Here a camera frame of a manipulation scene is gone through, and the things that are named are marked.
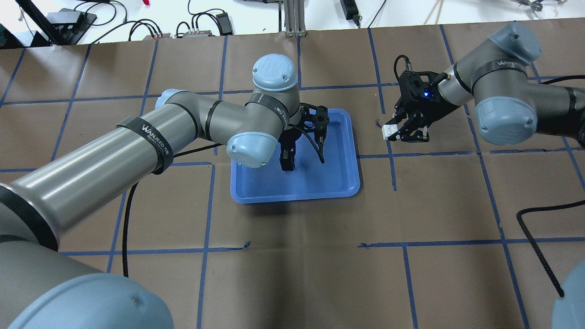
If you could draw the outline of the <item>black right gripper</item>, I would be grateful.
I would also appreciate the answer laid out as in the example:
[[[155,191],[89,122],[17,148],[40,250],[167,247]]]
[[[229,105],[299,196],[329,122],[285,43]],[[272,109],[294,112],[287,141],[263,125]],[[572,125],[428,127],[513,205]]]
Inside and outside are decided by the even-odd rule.
[[[398,78],[400,98],[395,114],[386,124],[397,124],[402,142],[429,142],[428,127],[460,106],[449,102],[439,91],[439,83],[449,80],[447,73],[405,70]],[[414,129],[414,126],[425,126]]]

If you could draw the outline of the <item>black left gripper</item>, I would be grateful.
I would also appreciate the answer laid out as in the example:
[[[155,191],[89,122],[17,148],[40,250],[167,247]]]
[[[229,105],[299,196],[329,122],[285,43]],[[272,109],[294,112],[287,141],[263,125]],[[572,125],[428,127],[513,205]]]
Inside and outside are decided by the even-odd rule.
[[[300,104],[297,123],[289,123],[279,137],[280,167],[282,171],[295,170],[295,142],[302,135],[309,139],[319,161],[324,164],[324,140],[330,123],[329,109],[325,106]]]

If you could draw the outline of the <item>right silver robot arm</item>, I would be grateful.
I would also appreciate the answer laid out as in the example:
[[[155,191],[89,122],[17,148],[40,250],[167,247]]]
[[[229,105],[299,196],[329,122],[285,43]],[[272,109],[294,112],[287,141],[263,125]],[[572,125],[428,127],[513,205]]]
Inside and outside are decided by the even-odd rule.
[[[533,69],[542,46],[529,27],[511,21],[459,60],[452,58],[447,32],[440,31],[451,66],[418,72],[406,55],[399,56],[405,62],[405,71],[396,75],[401,96],[393,118],[382,126],[384,139],[426,143],[430,125],[474,102],[476,143],[514,145],[541,134],[584,146],[584,89],[558,86],[584,77],[532,83],[527,69]]]

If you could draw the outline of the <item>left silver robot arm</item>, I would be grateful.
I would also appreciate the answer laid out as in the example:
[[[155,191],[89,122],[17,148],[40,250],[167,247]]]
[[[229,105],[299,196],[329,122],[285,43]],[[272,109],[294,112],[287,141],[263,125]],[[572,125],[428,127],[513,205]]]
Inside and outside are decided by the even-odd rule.
[[[148,175],[163,174],[196,139],[224,144],[240,165],[261,168],[276,148],[291,153],[309,105],[284,54],[259,58],[243,106],[168,89],[155,109],[129,117],[74,152],[1,185],[3,329],[171,329],[167,304],[128,275],[105,273],[59,253],[81,221]]]

